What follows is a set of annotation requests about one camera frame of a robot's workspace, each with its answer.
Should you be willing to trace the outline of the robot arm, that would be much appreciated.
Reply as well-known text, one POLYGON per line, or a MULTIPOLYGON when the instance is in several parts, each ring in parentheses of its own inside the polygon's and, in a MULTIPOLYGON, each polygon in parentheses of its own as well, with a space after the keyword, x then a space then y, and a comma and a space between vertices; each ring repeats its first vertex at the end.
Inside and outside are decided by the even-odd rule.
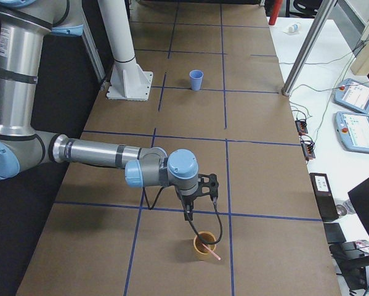
POLYGON ((0 1, 0 180, 47 162, 120 168, 131 187, 174 186, 186 220, 201 195, 195 155, 69 138, 31 127, 43 39, 79 36, 81 1, 0 1))

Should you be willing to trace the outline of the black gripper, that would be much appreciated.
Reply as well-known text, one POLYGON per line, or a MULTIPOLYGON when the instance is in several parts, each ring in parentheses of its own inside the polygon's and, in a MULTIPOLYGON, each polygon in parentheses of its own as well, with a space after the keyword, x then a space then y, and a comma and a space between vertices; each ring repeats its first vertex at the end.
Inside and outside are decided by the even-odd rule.
POLYGON ((177 190, 177 196, 182 203, 184 209, 184 217, 185 221, 193 220, 193 208, 194 208, 194 200, 199 196, 200 190, 197 189, 190 195, 183 195, 182 191, 177 190))

